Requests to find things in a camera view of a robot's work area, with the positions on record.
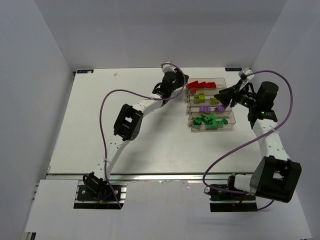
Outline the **purple lego with lime top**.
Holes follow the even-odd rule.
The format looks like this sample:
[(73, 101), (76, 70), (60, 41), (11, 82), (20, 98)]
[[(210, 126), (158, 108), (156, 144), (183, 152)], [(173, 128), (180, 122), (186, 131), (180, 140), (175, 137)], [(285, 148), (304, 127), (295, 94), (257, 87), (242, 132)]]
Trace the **purple lego with lime top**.
[(226, 110), (226, 107), (224, 105), (219, 105), (219, 106), (214, 108), (215, 112), (223, 112), (225, 110)]

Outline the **red curved lego brick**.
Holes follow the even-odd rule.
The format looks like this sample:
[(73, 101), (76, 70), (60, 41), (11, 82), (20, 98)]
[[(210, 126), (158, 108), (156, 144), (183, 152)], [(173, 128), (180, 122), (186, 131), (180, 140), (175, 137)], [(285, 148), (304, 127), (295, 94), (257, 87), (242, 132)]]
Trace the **red curved lego brick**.
[(197, 89), (205, 89), (207, 87), (207, 83), (205, 81), (199, 82), (197, 85)]

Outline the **lime green lego brick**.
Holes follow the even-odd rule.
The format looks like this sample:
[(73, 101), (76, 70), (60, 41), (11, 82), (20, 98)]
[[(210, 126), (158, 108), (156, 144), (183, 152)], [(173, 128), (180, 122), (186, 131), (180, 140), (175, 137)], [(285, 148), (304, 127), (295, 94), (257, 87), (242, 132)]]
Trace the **lime green lego brick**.
[(204, 93), (199, 93), (198, 95), (195, 95), (193, 97), (193, 101), (195, 104), (204, 103), (205, 100), (206, 100), (206, 97)]

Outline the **small green lego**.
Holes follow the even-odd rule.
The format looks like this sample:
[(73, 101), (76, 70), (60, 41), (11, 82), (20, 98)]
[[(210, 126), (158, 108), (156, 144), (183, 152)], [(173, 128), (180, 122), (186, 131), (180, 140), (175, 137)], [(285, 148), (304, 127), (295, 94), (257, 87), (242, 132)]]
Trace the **small green lego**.
[(227, 124), (229, 123), (228, 120), (225, 119), (225, 118), (222, 119), (222, 122), (223, 122), (225, 125), (227, 125)]

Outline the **green square lego brick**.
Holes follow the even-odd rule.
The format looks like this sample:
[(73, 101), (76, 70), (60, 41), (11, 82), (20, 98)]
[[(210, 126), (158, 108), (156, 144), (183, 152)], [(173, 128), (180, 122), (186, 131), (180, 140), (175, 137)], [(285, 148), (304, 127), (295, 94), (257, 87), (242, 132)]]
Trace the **green square lego brick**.
[(216, 121), (217, 121), (217, 118), (216, 116), (214, 115), (210, 115), (210, 116), (204, 116), (202, 115), (201, 116), (202, 118), (202, 121), (206, 124), (206, 125), (209, 125), (209, 124), (216, 124)]

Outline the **lime curved lego piece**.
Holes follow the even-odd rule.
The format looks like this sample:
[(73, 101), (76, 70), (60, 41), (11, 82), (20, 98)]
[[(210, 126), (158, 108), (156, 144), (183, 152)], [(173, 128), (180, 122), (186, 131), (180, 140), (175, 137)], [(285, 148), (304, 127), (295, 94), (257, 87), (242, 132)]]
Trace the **lime curved lego piece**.
[(210, 105), (216, 106), (219, 105), (220, 101), (216, 99), (215, 97), (210, 98)]

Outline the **red jagged lego pieces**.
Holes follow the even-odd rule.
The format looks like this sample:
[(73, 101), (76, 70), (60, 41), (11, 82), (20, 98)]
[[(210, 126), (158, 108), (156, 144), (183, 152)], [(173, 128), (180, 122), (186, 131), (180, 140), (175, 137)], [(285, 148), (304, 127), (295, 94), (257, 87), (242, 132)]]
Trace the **red jagged lego pieces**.
[(188, 88), (189, 89), (196, 89), (198, 87), (198, 85), (199, 85), (199, 82), (196, 80), (196, 81), (190, 82), (188, 84)]

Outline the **small red lego brick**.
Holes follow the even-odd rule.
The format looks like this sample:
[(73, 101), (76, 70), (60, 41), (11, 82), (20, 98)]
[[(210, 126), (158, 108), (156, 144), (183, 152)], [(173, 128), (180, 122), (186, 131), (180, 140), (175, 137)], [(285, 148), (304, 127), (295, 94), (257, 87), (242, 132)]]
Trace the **small red lego brick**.
[(217, 85), (216, 85), (215, 82), (207, 82), (207, 83), (205, 84), (205, 87), (206, 87), (207, 89), (216, 89), (216, 88), (217, 88)]

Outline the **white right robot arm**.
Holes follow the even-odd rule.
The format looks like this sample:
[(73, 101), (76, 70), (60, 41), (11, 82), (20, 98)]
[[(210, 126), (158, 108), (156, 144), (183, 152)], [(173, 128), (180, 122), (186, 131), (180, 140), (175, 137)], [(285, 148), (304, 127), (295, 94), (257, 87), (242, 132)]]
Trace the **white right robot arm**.
[(256, 93), (249, 91), (252, 88), (251, 83), (241, 87), (239, 81), (215, 94), (215, 98), (225, 107), (240, 104), (248, 108), (248, 121), (258, 138), (262, 156), (253, 174), (232, 174), (227, 190), (288, 203), (298, 184), (302, 167), (286, 153), (276, 129), (278, 119), (272, 108), (279, 87), (264, 81)]

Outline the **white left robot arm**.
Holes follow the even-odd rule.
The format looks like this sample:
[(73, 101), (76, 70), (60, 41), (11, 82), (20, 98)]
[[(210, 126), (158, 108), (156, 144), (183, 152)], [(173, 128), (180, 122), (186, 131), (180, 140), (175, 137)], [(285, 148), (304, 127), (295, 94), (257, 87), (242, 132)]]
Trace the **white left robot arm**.
[(84, 185), (95, 198), (103, 198), (111, 171), (124, 148), (137, 138), (143, 118), (163, 107), (169, 100), (176, 98), (176, 96), (172, 96), (173, 92), (177, 89), (182, 90), (188, 84), (188, 80), (188, 75), (175, 68), (164, 73), (162, 82), (155, 85), (149, 96), (123, 89), (123, 92), (142, 97), (143, 100), (133, 105), (126, 103), (121, 107), (113, 125), (114, 138), (110, 143), (106, 142), (103, 130), (102, 115), (107, 100), (103, 99), (99, 111), (99, 128), (104, 147), (103, 159), (93, 172), (83, 176)]

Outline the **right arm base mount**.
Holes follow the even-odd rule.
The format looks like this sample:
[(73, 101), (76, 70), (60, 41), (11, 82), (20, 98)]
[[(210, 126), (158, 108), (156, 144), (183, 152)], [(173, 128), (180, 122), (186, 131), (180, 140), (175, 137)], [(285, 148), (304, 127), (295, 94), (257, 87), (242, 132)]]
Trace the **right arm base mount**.
[(256, 198), (252, 195), (234, 194), (221, 190), (204, 188), (209, 196), (209, 206), (212, 213), (257, 212)]

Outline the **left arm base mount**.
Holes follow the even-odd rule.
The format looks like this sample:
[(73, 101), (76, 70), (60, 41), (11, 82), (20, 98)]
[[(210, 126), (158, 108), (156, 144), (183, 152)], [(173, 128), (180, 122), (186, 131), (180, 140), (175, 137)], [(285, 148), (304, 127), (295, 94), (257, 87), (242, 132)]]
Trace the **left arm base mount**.
[(109, 185), (103, 186), (98, 194), (80, 182), (76, 189), (73, 208), (76, 210), (120, 210)]

